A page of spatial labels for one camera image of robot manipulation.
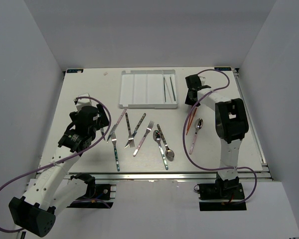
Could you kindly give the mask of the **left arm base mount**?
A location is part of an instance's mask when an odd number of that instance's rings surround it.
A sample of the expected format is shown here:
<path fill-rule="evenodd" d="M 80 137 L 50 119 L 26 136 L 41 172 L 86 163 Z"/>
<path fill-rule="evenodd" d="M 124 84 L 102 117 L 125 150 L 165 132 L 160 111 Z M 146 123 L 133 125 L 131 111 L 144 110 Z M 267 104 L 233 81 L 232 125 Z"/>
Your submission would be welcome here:
<path fill-rule="evenodd" d="M 116 184 L 96 183 L 89 174 L 72 175 L 69 180 L 80 179 L 87 184 L 87 191 L 72 202 L 67 208 L 110 209 L 116 196 Z"/>

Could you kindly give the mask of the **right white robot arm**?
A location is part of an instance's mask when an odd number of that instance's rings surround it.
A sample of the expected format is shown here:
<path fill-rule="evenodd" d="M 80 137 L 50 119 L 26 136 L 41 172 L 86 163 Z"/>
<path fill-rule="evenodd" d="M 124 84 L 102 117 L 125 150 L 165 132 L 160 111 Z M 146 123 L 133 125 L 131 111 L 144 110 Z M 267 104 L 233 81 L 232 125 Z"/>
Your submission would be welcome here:
<path fill-rule="evenodd" d="M 194 105 L 204 97 L 201 102 L 215 111 L 215 129 L 221 142 L 221 169 L 216 174 L 215 192 L 222 199 L 228 198 L 239 184 L 239 149 L 249 130 L 244 103 L 240 98 L 230 99 L 215 92 L 197 74 L 187 76 L 185 80 L 188 88 L 185 103 Z"/>

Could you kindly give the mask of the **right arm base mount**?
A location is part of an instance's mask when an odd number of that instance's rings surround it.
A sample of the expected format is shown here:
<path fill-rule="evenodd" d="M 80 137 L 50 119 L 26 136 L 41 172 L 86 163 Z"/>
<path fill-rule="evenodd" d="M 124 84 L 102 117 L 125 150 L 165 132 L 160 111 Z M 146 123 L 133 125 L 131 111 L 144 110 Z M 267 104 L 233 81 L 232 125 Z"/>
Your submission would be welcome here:
<path fill-rule="evenodd" d="M 245 199 L 241 183 L 238 184 L 238 187 L 224 192 L 216 183 L 196 184 L 193 190 L 199 195 L 199 209 L 202 212 L 247 210 L 245 202 L 237 204 L 237 202 Z"/>

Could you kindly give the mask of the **pink handled spoon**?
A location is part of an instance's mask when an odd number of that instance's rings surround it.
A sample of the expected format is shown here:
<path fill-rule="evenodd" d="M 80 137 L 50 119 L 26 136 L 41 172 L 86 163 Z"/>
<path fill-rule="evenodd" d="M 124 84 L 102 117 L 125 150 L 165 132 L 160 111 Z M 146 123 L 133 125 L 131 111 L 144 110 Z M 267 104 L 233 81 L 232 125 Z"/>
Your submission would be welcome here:
<path fill-rule="evenodd" d="M 193 153 L 195 143 L 196 143 L 196 140 L 197 140 L 197 136 L 198 136 L 198 132 L 202 129 L 203 124 L 204 124 L 204 121 L 203 121 L 202 118 L 197 119 L 196 122 L 195 122 L 195 133 L 194 133 L 193 141 L 192 141 L 192 144 L 191 144 L 191 147 L 190 147 L 190 150 L 189 150 L 189 154 Z"/>

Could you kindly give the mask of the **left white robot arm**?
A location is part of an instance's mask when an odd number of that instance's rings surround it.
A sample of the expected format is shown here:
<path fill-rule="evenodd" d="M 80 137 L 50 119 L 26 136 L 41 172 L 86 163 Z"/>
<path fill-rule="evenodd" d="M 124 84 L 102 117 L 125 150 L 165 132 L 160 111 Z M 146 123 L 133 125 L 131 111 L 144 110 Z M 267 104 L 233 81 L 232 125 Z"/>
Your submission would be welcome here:
<path fill-rule="evenodd" d="M 13 197 L 8 205 L 14 223 L 41 238 L 50 232 L 60 212 L 80 197 L 91 199 L 96 191 L 95 178 L 87 173 L 72 176 L 61 190 L 58 187 L 82 151 L 92 144 L 96 132 L 108 126 L 109 120 L 101 104 L 79 103 L 69 116 L 72 122 L 59 140 L 53 157 L 70 159 L 53 162 L 20 198 Z"/>

